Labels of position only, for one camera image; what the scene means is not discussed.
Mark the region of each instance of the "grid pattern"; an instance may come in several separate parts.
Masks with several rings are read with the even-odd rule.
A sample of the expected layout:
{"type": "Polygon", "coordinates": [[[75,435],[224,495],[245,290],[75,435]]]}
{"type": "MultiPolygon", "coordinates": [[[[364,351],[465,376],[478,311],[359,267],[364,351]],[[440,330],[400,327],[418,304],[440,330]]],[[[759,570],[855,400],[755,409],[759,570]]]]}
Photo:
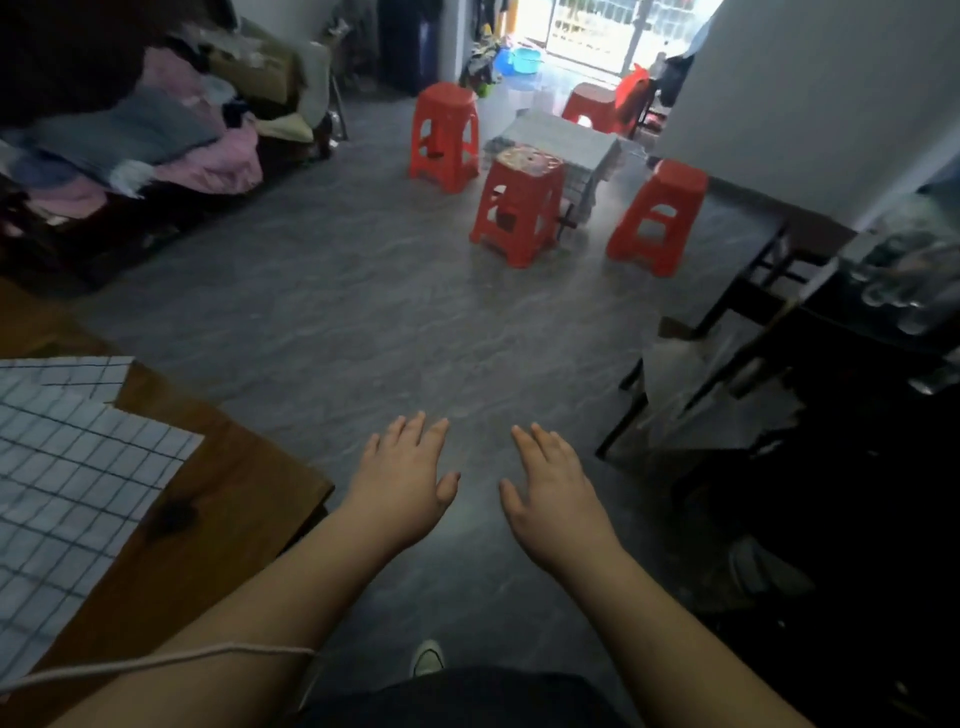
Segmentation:
{"type": "Polygon", "coordinates": [[[0,679],[43,656],[202,440],[0,373],[0,679]]]}
{"type": "Polygon", "coordinates": [[[516,121],[503,134],[484,145],[484,166],[489,168],[500,152],[517,144],[527,144],[562,159],[566,166],[564,197],[573,204],[570,219],[578,225],[585,223],[596,205],[597,184],[608,180],[617,168],[621,153],[620,140],[612,134],[600,134],[536,110],[521,109],[516,117],[516,121]],[[530,115],[530,123],[524,123],[523,117],[527,114],[530,115]],[[563,134],[564,138],[558,138],[556,133],[563,134]],[[606,154],[593,161],[580,159],[577,153],[593,141],[605,142],[608,147],[606,154]]]}
{"type": "Polygon", "coordinates": [[[57,386],[73,394],[110,404],[120,396],[131,364],[132,356],[0,359],[0,375],[14,375],[33,384],[57,386]]]}

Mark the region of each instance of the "red plastic stool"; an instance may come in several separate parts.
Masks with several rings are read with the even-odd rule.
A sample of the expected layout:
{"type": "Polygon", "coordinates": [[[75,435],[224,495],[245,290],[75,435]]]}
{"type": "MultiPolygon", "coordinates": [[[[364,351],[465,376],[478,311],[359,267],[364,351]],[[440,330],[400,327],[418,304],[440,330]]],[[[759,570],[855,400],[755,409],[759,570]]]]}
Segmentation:
{"type": "Polygon", "coordinates": [[[456,84],[441,82],[420,92],[414,112],[410,176],[425,174],[437,180],[444,192],[460,192],[480,174],[480,124],[476,94],[456,84]],[[430,122],[430,134],[420,136],[430,122]],[[470,125],[470,139],[464,129],[470,125]]]}
{"type": "Polygon", "coordinates": [[[707,181],[707,173],[702,170],[671,159],[661,161],[613,231],[607,243],[607,257],[642,258],[651,272],[661,278],[676,273],[686,238],[707,194],[707,181]],[[672,214],[658,209],[662,206],[672,209],[672,214]],[[644,220],[663,225],[663,238],[642,237],[638,229],[644,220]]]}
{"type": "Polygon", "coordinates": [[[522,144],[505,149],[487,176],[470,241],[486,235],[507,254],[508,265],[526,268],[555,242],[563,196],[561,159],[522,144]]]}
{"type": "Polygon", "coordinates": [[[577,84],[566,100],[563,117],[576,124],[585,116],[597,132],[616,130],[616,91],[595,84],[577,84]]]}

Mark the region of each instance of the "pile of clothes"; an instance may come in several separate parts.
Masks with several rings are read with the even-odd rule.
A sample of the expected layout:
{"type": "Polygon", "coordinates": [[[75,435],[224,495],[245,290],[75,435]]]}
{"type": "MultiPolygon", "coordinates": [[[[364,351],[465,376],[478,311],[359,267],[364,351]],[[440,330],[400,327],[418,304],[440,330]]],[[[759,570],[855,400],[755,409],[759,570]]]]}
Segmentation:
{"type": "Polygon", "coordinates": [[[112,108],[37,119],[0,139],[0,173],[47,215],[84,218],[108,192],[141,197],[152,182],[235,195],[263,180],[246,103],[170,48],[147,48],[139,83],[112,108]]]}

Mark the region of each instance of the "cord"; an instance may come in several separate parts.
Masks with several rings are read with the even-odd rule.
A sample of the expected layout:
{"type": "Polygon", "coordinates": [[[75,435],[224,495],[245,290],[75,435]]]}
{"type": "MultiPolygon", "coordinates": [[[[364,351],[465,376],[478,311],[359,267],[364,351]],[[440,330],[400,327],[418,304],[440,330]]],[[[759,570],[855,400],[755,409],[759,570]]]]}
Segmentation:
{"type": "Polygon", "coordinates": [[[59,680],[76,680],[81,677],[95,677],[97,675],[117,675],[128,672],[139,672],[154,667],[166,667],[168,665],[178,665],[180,663],[189,663],[194,660],[201,660],[204,657],[216,657],[217,655],[226,655],[230,652],[243,652],[250,655],[306,655],[316,657],[316,650],[308,647],[269,647],[265,644],[246,644],[246,643],[220,643],[210,647],[189,650],[186,652],[174,652],[169,655],[151,655],[150,657],[138,657],[134,660],[118,660],[112,663],[92,663],[90,665],[76,665],[73,667],[55,667],[54,669],[45,669],[42,672],[36,672],[33,675],[21,677],[18,680],[11,680],[6,683],[0,683],[0,698],[9,695],[11,692],[31,688],[36,685],[45,685],[59,680]]]}

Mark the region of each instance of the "wooden table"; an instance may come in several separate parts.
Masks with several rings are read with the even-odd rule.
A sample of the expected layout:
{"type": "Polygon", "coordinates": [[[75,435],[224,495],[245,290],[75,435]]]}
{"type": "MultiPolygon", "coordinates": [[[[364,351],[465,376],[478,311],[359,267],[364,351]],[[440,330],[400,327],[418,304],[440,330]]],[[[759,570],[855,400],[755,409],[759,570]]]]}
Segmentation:
{"type": "MultiPolygon", "coordinates": [[[[0,358],[116,353],[59,306],[0,279],[0,358]]],[[[36,669],[151,652],[272,562],[333,491],[321,473],[138,362],[116,406],[202,433],[204,443],[36,669]]],[[[15,693],[0,725],[46,725],[105,682],[15,693]]]]}

